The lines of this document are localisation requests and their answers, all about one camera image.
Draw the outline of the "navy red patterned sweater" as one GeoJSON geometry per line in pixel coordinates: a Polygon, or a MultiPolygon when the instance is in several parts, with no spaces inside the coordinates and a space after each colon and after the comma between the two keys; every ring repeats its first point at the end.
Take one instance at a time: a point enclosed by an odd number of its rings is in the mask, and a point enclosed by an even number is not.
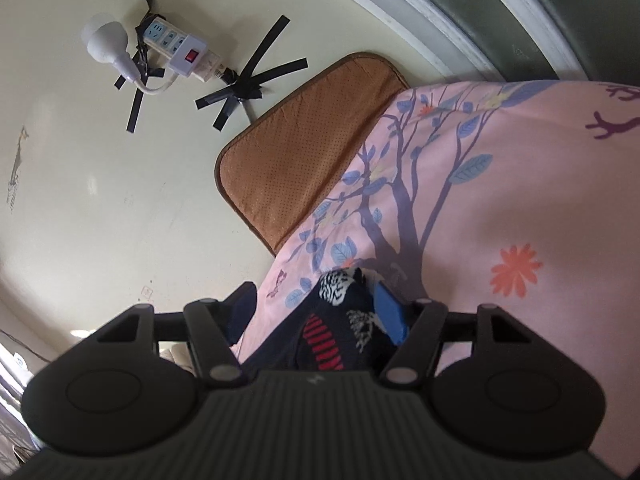
{"type": "MultiPolygon", "coordinates": [[[[381,374],[400,346],[382,330],[374,312],[382,276],[354,266],[321,275],[302,303],[242,364],[248,377],[265,370],[367,370],[381,374]]],[[[404,304],[410,330],[422,312],[404,304]]]]}

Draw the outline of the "brown dotted cushion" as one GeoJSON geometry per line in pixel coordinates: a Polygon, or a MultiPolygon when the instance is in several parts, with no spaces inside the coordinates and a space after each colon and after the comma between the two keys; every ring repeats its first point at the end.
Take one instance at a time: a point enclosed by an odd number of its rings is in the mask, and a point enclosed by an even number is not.
{"type": "Polygon", "coordinates": [[[309,79],[219,153],[222,198],[276,254],[340,180],[406,78],[358,52],[309,79]]]}

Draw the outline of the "pink floral bed sheet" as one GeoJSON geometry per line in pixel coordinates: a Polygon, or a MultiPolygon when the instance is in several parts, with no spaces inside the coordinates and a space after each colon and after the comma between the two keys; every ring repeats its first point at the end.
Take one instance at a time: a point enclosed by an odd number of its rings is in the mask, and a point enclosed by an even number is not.
{"type": "Polygon", "coordinates": [[[529,81],[402,92],[276,255],[247,359],[326,271],[408,300],[496,304],[606,396],[593,452],[639,463],[639,90],[529,81]]]}

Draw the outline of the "black tape cross lower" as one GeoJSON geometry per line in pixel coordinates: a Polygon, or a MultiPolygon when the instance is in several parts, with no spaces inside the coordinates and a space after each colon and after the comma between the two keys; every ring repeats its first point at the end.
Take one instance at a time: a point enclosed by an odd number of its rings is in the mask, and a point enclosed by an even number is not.
{"type": "Polygon", "coordinates": [[[290,21],[287,16],[281,15],[269,29],[269,32],[266,33],[264,39],[258,44],[257,49],[243,69],[237,73],[231,68],[226,68],[222,73],[221,79],[227,85],[220,90],[202,96],[194,102],[197,110],[202,110],[219,102],[222,103],[221,110],[213,123],[214,129],[221,131],[239,106],[245,107],[248,101],[261,99],[262,86],[267,82],[308,68],[307,59],[299,58],[298,60],[270,68],[270,70],[265,70],[260,74],[255,74],[259,62],[277,41],[286,26],[290,24],[290,21]]]}

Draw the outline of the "black tape cross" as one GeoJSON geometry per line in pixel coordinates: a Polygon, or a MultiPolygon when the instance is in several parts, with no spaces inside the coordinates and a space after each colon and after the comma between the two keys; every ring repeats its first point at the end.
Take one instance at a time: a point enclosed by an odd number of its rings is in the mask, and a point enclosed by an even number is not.
{"type": "Polygon", "coordinates": [[[308,68],[307,59],[299,58],[298,60],[270,68],[270,70],[265,70],[260,74],[255,74],[259,62],[277,41],[286,26],[290,24],[290,21],[287,16],[281,15],[269,29],[269,32],[266,33],[264,39],[258,44],[257,49],[243,69],[237,73],[231,68],[226,68],[222,73],[221,79],[227,85],[220,90],[202,96],[194,102],[197,110],[202,110],[219,102],[222,103],[221,110],[213,123],[214,129],[221,131],[239,106],[245,107],[248,101],[261,99],[262,86],[267,82],[308,68]]]}
{"type": "MultiPolygon", "coordinates": [[[[142,20],[137,24],[136,28],[136,53],[132,57],[134,65],[137,66],[142,84],[146,84],[149,78],[163,78],[165,70],[160,67],[154,67],[150,64],[149,54],[150,47],[144,42],[144,32],[152,24],[156,18],[160,18],[160,14],[154,11],[155,0],[145,0],[148,10],[144,14],[142,20]]],[[[126,131],[134,133],[140,115],[140,108],[143,101],[144,92],[140,89],[136,90],[134,100],[132,101],[131,110],[127,122],[126,131]]]]}

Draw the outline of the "black tape cross upper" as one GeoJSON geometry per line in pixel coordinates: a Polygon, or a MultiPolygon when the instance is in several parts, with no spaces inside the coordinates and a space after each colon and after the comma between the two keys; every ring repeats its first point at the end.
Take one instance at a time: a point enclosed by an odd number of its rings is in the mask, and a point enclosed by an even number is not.
{"type": "MultiPolygon", "coordinates": [[[[154,67],[150,64],[149,54],[150,47],[144,42],[144,32],[152,24],[156,18],[160,18],[160,14],[154,11],[155,0],[145,0],[148,10],[144,14],[142,20],[137,24],[136,28],[136,53],[132,57],[134,65],[137,66],[142,84],[146,84],[149,78],[163,78],[165,70],[160,67],[154,67]]],[[[136,90],[134,100],[132,101],[131,110],[127,122],[126,131],[134,133],[140,115],[140,108],[143,101],[144,92],[140,89],[136,90]]]]}

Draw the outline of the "white power strip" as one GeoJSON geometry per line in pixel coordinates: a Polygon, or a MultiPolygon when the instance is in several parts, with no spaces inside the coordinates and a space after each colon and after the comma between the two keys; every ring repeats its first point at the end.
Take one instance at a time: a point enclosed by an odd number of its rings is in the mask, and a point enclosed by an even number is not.
{"type": "Polygon", "coordinates": [[[207,82],[224,74],[226,66],[206,41],[187,34],[159,16],[143,26],[142,38],[148,47],[166,58],[167,67],[180,76],[194,76],[207,82]]]}

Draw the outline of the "white bulb lamp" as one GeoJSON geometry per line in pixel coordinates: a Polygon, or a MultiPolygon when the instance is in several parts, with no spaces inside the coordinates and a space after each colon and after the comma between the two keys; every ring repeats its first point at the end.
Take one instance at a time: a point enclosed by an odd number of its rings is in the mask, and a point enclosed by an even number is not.
{"type": "Polygon", "coordinates": [[[149,96],[163,93],[178,79],[177,73],[171,73],[168,81],[158,88],[149,88],[142,84],[137,66],[127,52],[126,29],[110,14],[100,13],[90,18],[82,29],[81,40],[96,62],[113,66],[120,76],[149,96]]]}

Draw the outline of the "pink wall sticker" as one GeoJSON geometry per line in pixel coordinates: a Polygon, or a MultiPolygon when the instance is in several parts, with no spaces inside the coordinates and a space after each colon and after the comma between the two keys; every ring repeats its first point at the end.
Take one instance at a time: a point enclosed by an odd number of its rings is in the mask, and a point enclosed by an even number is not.
{"type": "Polygon", "coordinates": [[[153,295],[153,289],[149,286],[143,286],[141,289],[141,296],[144,299],[151,299],[153,295]]]}

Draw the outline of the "white window frame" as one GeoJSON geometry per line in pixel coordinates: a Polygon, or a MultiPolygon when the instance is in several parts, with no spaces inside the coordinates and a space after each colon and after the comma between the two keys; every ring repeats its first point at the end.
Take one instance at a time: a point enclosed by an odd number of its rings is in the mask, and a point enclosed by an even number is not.
{"type": "Polygon", "coordinates": [[[352,0],[446,79],[639,82],[639,0],[352,0]]]}

